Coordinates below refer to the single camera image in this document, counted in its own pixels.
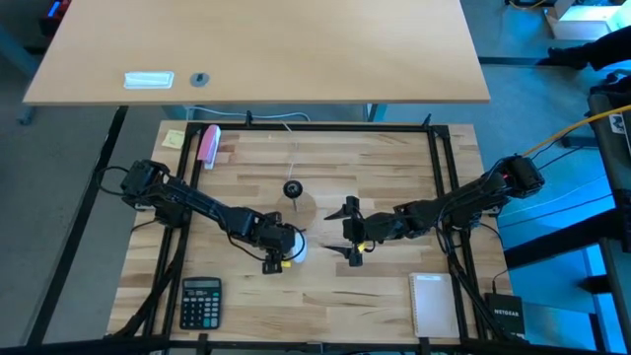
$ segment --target yellow label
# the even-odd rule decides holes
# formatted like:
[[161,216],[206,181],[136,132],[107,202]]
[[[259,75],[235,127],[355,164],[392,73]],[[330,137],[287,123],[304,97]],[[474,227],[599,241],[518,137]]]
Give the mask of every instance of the yellow label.
[[184,144],[184,132],[170,129],[167,132],[167,136],[165,137],[165,141],[162,142],[164,147],[181,149],[181,146]]

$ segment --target sticky note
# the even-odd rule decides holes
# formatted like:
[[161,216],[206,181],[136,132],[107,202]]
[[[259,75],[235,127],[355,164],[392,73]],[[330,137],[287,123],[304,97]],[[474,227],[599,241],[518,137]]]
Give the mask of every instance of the sticky note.
[[184,132],[170,129],[167,132],[167,136],[165,137],[165,141],[162,142],[164,147],[180,149],[184,144]]

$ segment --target calculator display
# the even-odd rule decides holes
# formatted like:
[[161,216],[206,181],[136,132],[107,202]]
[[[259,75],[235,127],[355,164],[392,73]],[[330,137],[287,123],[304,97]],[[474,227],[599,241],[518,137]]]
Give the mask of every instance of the calculator display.
[[219,281],[216,281],[216,280],[184,281],[184,287],[219,287]]

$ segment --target desk surface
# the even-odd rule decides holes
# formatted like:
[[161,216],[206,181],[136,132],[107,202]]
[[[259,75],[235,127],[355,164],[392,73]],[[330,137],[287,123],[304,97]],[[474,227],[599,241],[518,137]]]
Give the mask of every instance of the desk surface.
[[[160,127],[152,159],[167,164],[172,171],[180,151],[161,143],[169,129],[184,128],[185,123],[179,121],[164,121]],[[479,177],[482,166],[473,126],[451,125],[450,130],[460,183]],[[418,342],[412,330],[408,275],[448,272],[433,233],[377,246],[375,252],[364,256],[364,266],[358,268],[349,267],[342,255],[320,245],[345,245],[342,223],[322,218],[339,209],[348,194],[361,198],[364,215],[436,196],[427,134],[224,131],[218,164],[213,171],[202,171],[198,188],[229,205],[261,212],[272,210],[281,196],[296,139],[300,145],[292,177],[303,183],[317,204],[315,224],[306,231],[308,254],[303,264],[293,265],[282,274],[262,275],[260,262],[232,247],[214,222],[196,214],[192,219],[182,277],[218,276],[224,283],[222,326],[212,331],[211,338]],[[442,144],[439,146],[444,164]],[[447,168],[443,167],[443,177],[447,177]],[[139,213],[136,224],[152,218],[151,212]],[[495,225],[491,219],[485,222]],[[108,331],[120,329],[148,295],[162,235],[163,228],[156,224],[132,234]],[[500,241],[493,232],[478,228],[472,231],[471,247],[480,288],[489,291],[493,276],[506,269]],[[498,287],[501,292],[511,293],[507,274],[498,277]],[[469,335],[475,336],[470,300],[464,291],[462,294]],[[157,319],[159,331],[164,302]],[[197,339],[197,332],[179,329],[178,322],[179,307],[175,310],[174,339]]]
[[[123,89],[173,71],[169,90]],[[194,88],[193,73],[211,77]],[[471,103],[489,94],[458,0],[74,0],[25,102]]]

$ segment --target notepad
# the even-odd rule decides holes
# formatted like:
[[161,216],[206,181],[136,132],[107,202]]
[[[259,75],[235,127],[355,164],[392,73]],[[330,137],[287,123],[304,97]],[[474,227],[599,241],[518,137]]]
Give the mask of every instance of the notepad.
[[459,338],[450,274],[410,274],[412,318],[417,337]]

